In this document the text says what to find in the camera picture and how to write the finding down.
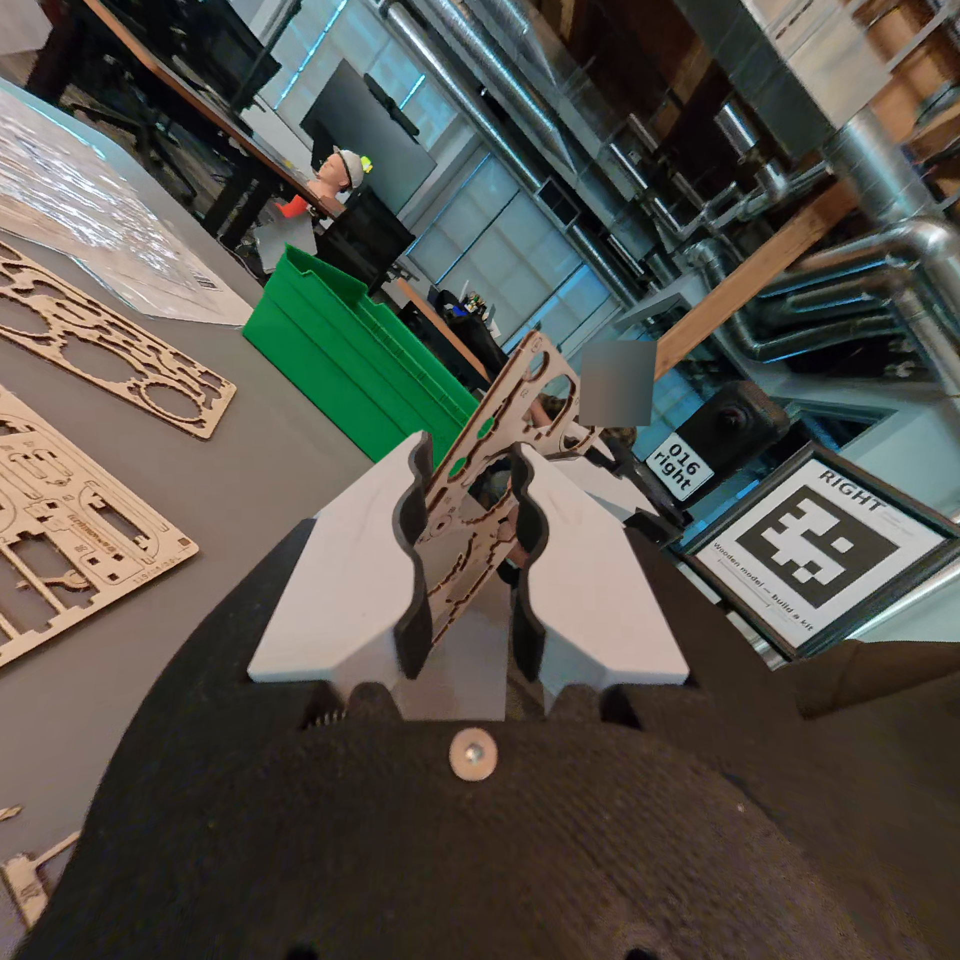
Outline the mannequin head with hard hat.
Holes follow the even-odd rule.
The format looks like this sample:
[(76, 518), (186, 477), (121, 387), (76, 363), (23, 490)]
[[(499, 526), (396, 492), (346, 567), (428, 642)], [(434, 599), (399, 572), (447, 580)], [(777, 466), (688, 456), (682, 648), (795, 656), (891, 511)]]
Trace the mannequin head with hard hat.
[(366, 155), (333, 147), (307, 184), (311, 206), (327, 217), (338, 217), (346, 209), (340, 196), (351, 195), (358, 190), (373, 168), (372, 161)]

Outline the wooden sheet with round holes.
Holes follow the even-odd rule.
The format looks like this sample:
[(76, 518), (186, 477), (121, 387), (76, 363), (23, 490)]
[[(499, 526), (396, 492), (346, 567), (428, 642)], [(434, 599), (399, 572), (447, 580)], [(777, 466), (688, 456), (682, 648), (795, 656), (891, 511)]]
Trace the wooden sheet with round holes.
[(4, 341), (195, 438), (211, 438), (234, 383), (9, 244), (1, 251)]

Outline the wooden sheet with scalloped cutouts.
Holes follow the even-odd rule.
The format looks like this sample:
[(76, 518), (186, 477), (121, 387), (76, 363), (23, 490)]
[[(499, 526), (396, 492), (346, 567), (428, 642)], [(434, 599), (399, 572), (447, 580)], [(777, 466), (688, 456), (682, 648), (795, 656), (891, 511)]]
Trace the wooden sheet with scalloped cutouts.
[(579, 424), (580, 381), (540, 331), (527, 334), (490, 384), (427, 486), (428, 524), (416, 549), (423, 560), (433, 643), (462, 616), (517, 544), (510, 483), (488, 509), (471, 495), (486, 471), (531, 446), (546, 459), (613, 455), (597, 427)]

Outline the green bin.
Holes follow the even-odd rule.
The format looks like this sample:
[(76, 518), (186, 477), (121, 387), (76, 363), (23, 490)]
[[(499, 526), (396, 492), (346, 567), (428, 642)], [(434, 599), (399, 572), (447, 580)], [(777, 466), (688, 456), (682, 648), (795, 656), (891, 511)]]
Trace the green bin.
[(243, 336), (373, 462), (420, 431), (443, 462), (478, 407), (367, 286), (291, 245)]

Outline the wooden sheet with gear parts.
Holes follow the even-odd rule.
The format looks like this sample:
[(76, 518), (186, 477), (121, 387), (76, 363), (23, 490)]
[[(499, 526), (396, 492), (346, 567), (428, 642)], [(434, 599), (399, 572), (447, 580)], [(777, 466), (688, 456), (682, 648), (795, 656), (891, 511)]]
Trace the wooden sheet with gear parts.
[(2, 387), (2, 570), (45, 614), (2, 605), (2, 666), (199, 553), (197, 543)]

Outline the grey desk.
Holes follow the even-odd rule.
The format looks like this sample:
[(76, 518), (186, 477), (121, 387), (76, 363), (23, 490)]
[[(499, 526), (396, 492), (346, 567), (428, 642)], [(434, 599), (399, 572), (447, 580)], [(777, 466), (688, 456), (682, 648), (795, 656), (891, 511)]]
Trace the grey desk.
[(452, 852), (425, 860), (361, 844), (372, 862), (329, 882), (292, 866), (263, 829), (317, 786), (320, 760), (346, 741), (348, 769), (376, 768), (389, 746), (426, 743), (439, 725), (382, 713), (315, 726), (332, 711), (316, 683), (250, 682), (247, 663), (275, 603), (297, 534), (263, 574), (231, 591), (370, 461), (234, 328), (135, 317), (138, 325), (237, 386), (202, 440), (2, 345), (2, 386), (171, 522), (199, 555), (2, 668), (2, 858), (83, 829), (66, 882), (31, 934), (2, 891), (2, 958), (489, 958), (489, 917), (455, 889)]

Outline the flat wooden piece with holes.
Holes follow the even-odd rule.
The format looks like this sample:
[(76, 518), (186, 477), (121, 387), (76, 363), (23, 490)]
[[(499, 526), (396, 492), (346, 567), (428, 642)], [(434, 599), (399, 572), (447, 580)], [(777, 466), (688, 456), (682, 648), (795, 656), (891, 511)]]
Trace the flat wooden piece with holes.
[(80, 830), (74, 831), (41, 854), (18, 853), (2, 862), (2, 881), (25, 930), (37, 924), (49, 903), (41, 877), (42, 867), (72, 848), (81, 834)]

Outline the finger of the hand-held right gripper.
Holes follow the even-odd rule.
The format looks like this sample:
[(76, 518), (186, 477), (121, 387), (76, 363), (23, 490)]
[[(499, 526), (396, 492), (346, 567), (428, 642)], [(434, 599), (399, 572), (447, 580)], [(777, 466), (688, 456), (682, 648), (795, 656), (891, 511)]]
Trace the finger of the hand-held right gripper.
[(619, 522), (626, 522), (640, 510), (640, 488), (587, 457), (556, 458), (555, 468)]

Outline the wooden top background desk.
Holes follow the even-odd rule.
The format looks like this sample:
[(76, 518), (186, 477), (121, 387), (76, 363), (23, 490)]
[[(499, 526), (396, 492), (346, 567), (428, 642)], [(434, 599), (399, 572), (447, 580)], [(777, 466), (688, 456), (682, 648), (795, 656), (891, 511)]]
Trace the wooden top background desk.
[(155, 55), (115, 14), (107, 5), (100, 1), (83, 1), (83, 6), (102, 25), (116, 37), (130, 54), (134, 56), (140, 66), (143, 66), (150, 75), (158, 78), (167, 88), (186, 102), (192, 110), (202, 115), (231, 142), (235, 143), (244, 155), (251, 158), (260, 168), (269, 172), (270, 176), (280, 178), (294, 189), (298, 196), (306, 198), (315, 209), (323, 210), (324, 216), (336, 217), (345, 209), (344, 205), (335, 198), (321, 198), (311, 188), (314, 181), (313, 174), (306, 174), (295, 167), (286, 157), (274, 150), (265, 140), (247, 130), (242, 120), (228, 108), (216, 102), (213, 93), (197, 87), (185, 74), (172, 69), (166, 60)]

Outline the large clear plastic sleeve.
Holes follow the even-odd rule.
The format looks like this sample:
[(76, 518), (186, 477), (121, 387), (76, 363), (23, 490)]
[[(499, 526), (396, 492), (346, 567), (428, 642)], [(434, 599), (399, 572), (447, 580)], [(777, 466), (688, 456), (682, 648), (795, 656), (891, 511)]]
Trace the large clear plastic sleeve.
[(2, 81), (2, 230), (72, 258), (144, 315), (242, 327), (252, 306), (175, 237), (91, 135)]

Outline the grey leaning panel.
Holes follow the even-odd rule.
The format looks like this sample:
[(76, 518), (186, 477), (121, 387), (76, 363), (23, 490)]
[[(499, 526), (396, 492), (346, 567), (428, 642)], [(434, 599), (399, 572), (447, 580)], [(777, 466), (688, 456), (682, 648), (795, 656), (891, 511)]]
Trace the grey leaning panel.
[(316, 236), (309, 212), (296, 217), (264, 222), (253, 231), (254, 244), (264, 274), (277, 269), (286, 248), (291, 246), (310, 256), (316, 254)]

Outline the large black monitor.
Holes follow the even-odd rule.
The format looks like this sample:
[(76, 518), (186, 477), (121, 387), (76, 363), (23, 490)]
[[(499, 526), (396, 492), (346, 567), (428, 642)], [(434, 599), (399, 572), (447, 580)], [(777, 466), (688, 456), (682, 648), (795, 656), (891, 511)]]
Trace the large black monitor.
[(372, 80), (340, 60), (300, 123), (311, 139), (311, 168), (317, 170), (334, 147), (367, 157), (364, 186), (400, 214), (436, 167), (417, 140), (418, 129)]

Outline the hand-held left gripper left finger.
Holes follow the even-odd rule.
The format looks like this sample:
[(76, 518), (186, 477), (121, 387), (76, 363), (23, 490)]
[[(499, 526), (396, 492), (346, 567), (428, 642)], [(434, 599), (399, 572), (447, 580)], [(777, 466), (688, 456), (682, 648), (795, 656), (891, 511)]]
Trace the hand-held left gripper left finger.
[(432, 438), (415, 432), (315, 515), (248, 678), (323, 681), (348, 698), (421, 674), (433, 626), (416, 545), (432, 469)]

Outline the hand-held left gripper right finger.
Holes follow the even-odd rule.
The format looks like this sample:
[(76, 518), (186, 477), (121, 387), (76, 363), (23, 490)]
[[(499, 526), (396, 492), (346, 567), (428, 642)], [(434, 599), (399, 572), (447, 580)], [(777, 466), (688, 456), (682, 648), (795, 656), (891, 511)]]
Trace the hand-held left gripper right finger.
[(623, 523), (528, 443), (510, 449), (526, 555), (511, 607), (515, 662), (546, 694), (682, 686), (690, 666)]

